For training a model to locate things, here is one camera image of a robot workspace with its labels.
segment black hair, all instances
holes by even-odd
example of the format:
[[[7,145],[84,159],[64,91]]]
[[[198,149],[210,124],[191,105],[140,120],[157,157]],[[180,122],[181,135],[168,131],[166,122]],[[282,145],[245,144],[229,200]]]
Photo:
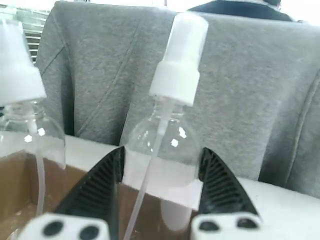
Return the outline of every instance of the black hair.
[[[281,3],[281,0],[263,0],[263,1],[273,6],[278,6]]]

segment brown cardboard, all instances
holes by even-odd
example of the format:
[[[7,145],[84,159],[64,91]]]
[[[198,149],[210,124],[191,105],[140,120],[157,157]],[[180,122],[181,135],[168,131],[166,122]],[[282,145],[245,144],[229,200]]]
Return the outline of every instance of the brown cardboard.
[[[24,151],[0,158],[0,240],[23,227],[36,214],[38,177],[36,159]],[[85,175],[70,166],[65,171],[45,159],[44,211],[51,212]]]
[[[0,240],[17,228],[22,228],[35,216],[38,200],[38,177],[36,159],[24,151],[0,158]],[[66,166],[61,170],[54,162],[45,159],[45,212],[51,212],[86,174],[84,171]],[[138,191],[118,184],[119,239],[123,239]],[[186,240],[190,226],[180,232],[170,231],[161,217],[160,200],[146,194],[143,207],[134,228],[133,240]],[[181,208],[170,202],[174,208]]]

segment plastic tube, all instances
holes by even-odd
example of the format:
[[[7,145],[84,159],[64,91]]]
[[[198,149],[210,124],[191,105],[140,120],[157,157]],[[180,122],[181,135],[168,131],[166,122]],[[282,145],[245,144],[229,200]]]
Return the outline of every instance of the plastic tube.
[[[145,175],[144,175],[144,178],[142,181],[142,185],[139,190],[138,196],[136,198],[128,226],[126,227],[126,230],[125,230],[123,240],[130,240],[131,234],[134,230],[134,227],[135,227],[135,224],[137,221],[137,217],[138,217],[142,202],[144,200],[148,184],[150,182],[151,172],[154,169],[155,158],[158,156],[159,149],[160,149],[160,146],[162,143],[162,139],[166,133],[166,130],[167,130],[167,127],[169,124],[169,120],[171,117],[171,113],[174,109],[174,105],[175,105],[175,103],[173,100],[168,99],[168,100],[163,101],[163,110],[161,113],[161,118],[160,118],[159,126],[157,129],[156,139],[155,139],[155,142],[154,142],[154,145],[152,148],[151,159],[150,159],[149,164],[146,168]]]
[[[28,103],[25,103],[24,107],[26,109],[27,115],[35,114],[33,108]],[[37,146],[38,127],[37,127],[36,121],[33,119],[28,120],[27,127],[32,137],[32,142],[35,150],[35,160],[36,160],[36,168],[37,168],[37,174],[38,174],[38,201],[37,201],[35,215],[39,216],[44,212],[44,204],[45,204],[45,193],[46,193],[45,165],[44,165],[44,159],[41,154],[41,151]]]

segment gray fabric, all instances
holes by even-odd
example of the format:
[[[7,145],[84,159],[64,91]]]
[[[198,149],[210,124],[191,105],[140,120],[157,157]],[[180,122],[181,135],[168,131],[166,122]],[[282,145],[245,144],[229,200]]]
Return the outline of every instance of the gray fabric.
[[[77,137],[123,145],[176,13],[56,3],[37,65],[47,112]],[[320,28],[213,14],[186,117],[233,172],[320,198]]]

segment white pump cap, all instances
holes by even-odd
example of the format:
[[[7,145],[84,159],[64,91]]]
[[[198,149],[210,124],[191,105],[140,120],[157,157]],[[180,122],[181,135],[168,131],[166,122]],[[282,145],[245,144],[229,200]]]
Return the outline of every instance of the white pump cap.
[[[0,106],[46,97],[21,23],[0,19]]]
[[[190,13],[179,13],[173,21],[163,60],[158,64],[149,95],[174,99],[192,106],[200,74],[208,22]]]

